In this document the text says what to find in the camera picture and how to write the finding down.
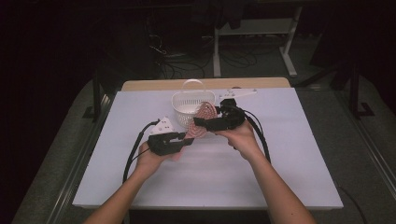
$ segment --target person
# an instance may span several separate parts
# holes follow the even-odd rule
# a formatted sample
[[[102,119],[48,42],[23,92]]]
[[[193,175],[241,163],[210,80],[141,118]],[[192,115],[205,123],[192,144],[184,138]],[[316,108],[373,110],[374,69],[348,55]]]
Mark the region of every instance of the person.
[[[257,144],[252,126],[246,120],[233,130],[215,134],[226,137],[228,144],[249,162],[275,224],[316,223],[311,213],[265,158]],[[139,152],[147,148],[149,147],[145,142],[139,147]],[[84,223],[121,223],[143,183],[171,156],[158,156],[150,150],[141,154],[130,177]]]

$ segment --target table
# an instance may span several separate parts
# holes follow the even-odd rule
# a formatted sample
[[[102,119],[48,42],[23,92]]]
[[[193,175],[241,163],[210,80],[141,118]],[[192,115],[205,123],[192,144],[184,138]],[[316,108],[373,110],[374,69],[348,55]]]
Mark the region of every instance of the table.
[[[171,106],[171,97],[183,82],[128,81],[123,85],[73,205],[97,207],[120,186],[134,141],[149,122],[167,116],[178,132],[184,131]],[[285,78],[215,78],[203,82],[217,97],[224,88],[256,88],[256,94],[236,102],[261,122],[276,170],[309,209],[343,207],[295,89]],[[209,133],[186,147],[180,161],[165,161],[139,191],[131,208],[256,210],[266,209],[267,204],[248,163],[225,138]]]

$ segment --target person's right arm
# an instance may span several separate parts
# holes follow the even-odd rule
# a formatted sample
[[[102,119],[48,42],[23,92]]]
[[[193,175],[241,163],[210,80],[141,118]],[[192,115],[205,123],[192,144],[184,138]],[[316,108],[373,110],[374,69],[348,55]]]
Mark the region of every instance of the person's right arm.
[[[268,211],[276,224],[316,223],[303,203],[265,158],[247,121],[234,130],[215,132],[215,134],[228,138],[229,145],[238,150],[250,163],[267,201]]]

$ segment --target hand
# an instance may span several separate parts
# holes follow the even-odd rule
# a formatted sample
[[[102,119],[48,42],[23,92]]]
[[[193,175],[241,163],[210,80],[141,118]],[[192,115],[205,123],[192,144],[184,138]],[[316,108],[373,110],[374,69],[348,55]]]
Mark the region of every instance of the hand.
[[[149,145],[144,142],[139,147],[140,156],[137,158],[134,174],[141,176],[145,180],[152,176],[160,167],[161,163],[172,155],[159,156],[149,150]]]
[[[263,155],[254,136],[253,127],[247,120],[233,130],[214,133],[228,138],[228,145],[238,150],[242,157],[248,161]]]

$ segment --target person's left hand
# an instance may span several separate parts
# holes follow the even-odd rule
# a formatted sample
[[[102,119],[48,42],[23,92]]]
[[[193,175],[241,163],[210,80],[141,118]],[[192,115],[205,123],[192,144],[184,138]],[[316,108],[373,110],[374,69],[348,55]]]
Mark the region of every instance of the person's left hand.
[[[136,167],[134,168],[134,174],[141,176],[145,180],[158,170],[163,161],[172,156],[159,156],[151,150],[147,150],[148,148],[149,145],[147,142],[144,142],[142,145],[140,145],[138,153],[143,153],[137,158]]]

